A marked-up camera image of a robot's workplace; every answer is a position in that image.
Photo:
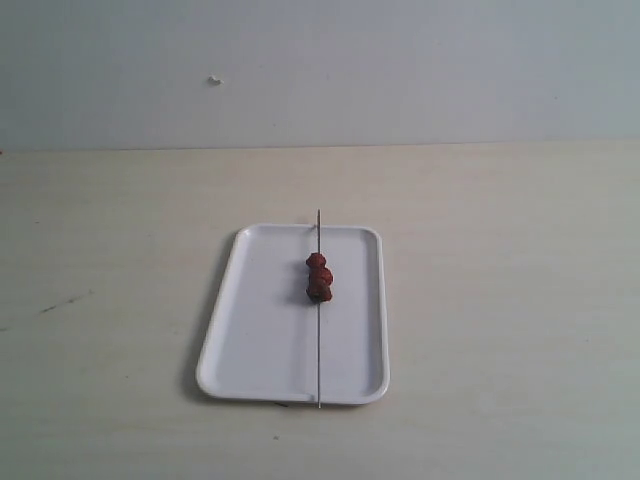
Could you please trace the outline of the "thin metal skewer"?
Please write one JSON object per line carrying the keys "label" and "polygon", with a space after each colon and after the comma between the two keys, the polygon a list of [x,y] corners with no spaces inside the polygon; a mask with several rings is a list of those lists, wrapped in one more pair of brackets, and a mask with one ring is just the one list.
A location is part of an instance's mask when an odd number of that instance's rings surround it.
{"label": "thin metal skewer", "polygon": [[[321,253],[321,209],[316,212],[316,236],[317,236],[317,252]],[[318,409],[322,408],[321,399],[321,303],[316,304],[316,387],[317,398],[316,405]]]}

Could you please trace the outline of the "dark red fruit piece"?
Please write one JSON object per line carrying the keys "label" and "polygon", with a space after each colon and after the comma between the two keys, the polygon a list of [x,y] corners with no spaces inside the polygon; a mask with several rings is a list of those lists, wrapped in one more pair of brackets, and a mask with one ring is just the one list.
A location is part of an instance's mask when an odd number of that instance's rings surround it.
{"label": "dark red fruit piece", "polygon": [[329,302],[333,294],[329,285],[323,282],[312,282],[306,289],[309,300],[314,304]]}

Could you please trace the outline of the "white rectangular plastic tray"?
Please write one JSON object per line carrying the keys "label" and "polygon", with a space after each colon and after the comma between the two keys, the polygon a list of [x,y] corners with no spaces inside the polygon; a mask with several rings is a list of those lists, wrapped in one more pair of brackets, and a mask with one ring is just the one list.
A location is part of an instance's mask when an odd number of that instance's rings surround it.
{"label": "white rectangular plastic tray", "polygon": [[[235,238],[195,378],[225,400],[316,404],[316,304],[306,259],[316,227],[254,224]],[[359,226],[321,227],[333,298],[321,303],[324,405],[379,400],[390,383],[382,239]]]}

